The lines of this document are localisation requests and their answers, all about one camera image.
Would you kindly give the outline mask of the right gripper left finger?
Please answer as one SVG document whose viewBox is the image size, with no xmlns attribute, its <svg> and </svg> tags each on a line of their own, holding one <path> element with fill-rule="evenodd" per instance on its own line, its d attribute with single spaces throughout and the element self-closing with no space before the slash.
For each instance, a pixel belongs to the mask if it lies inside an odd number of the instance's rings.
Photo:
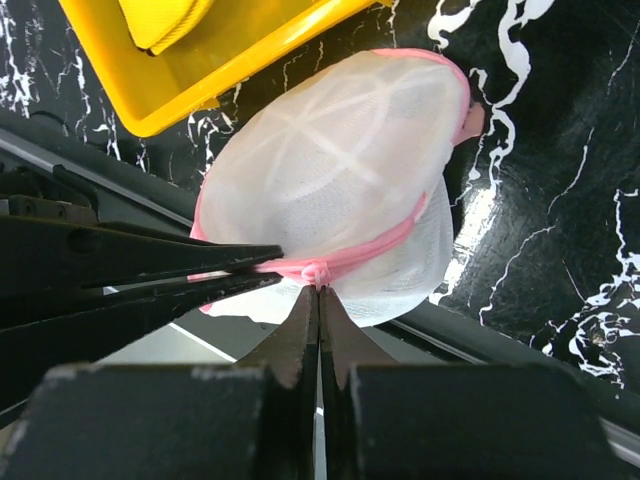
<svg viewBox="0 0 640 480">
<path fill-rule="evenodd" d="M 64 365 L 32 395 L 5 479 L 310 479 L 318 296 L 228 365 Z"/>
</svg>

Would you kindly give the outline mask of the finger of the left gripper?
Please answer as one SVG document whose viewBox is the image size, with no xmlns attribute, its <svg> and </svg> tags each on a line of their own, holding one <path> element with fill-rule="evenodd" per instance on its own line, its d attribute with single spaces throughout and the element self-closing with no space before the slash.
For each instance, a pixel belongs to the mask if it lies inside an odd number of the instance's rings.
<svg viewBox="0 0 640 480">
<path fill-rule="evenodd" d="M 277 245 L 211 244 L 129 224 L 1 217 L 1 298 L 233 271 L 283 256 Z"/>
<path fill-rule="evenodd" d="M 44 374 L 95 362 L 201 306 L 275 285 L 275 273 L 179 280 L 107 295 L 1 301 L 1 423 L 15 421 Z"/>
</svg>

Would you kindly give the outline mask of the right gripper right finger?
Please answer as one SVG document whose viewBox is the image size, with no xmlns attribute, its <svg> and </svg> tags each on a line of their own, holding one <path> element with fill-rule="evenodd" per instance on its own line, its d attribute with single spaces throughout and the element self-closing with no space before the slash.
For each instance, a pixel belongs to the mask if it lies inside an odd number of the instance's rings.
<svg viewBox="0 0 640 480">
<path fill-rule="evenodd" d="M 400 364 L 318 296 L 331 479 L 635 479 L 639 438 L 535 364 Z"/>
</svg>

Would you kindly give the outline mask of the white pink mesh laundry bag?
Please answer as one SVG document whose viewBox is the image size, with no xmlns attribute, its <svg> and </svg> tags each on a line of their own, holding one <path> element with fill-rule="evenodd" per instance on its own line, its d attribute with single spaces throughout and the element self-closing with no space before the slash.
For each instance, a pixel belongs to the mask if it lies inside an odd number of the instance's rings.
<svg viewBox="0 0 640 480">
<path fill-rule="evenodd" d="M 207 171 L 191 235 L 278 245 L 261 270 L 281 280 L 204 313 L 280 324 L 306 285 L 332 287 L 360 327 L 417 307 L 452 257 L 445 168 L 483 122 L 463 71 L 413 48 L 354 54 L 278 97 Z"/>
</svg>

